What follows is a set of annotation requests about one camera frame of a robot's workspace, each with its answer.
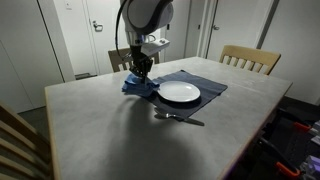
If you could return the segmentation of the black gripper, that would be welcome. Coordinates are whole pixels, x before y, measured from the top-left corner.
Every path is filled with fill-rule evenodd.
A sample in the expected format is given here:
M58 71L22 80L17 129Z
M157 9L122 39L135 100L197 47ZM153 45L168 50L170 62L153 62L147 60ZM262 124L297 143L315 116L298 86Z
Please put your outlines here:
M149 80L148 73L151 70L153 61L141 52L140 46L131 46L130 50L133 59L133 66L130 68L130 72L138 78L143 76L143 83L147 83Z

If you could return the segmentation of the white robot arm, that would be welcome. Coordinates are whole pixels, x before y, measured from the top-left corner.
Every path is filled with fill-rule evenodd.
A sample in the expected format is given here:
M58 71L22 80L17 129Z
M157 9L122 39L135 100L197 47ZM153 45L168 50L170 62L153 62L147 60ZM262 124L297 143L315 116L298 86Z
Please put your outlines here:
M149 55L141 51L147 36L170 23L173 0L120 0L120 16L125 23L127 42L133 58L130 71L145 81L152 67Z

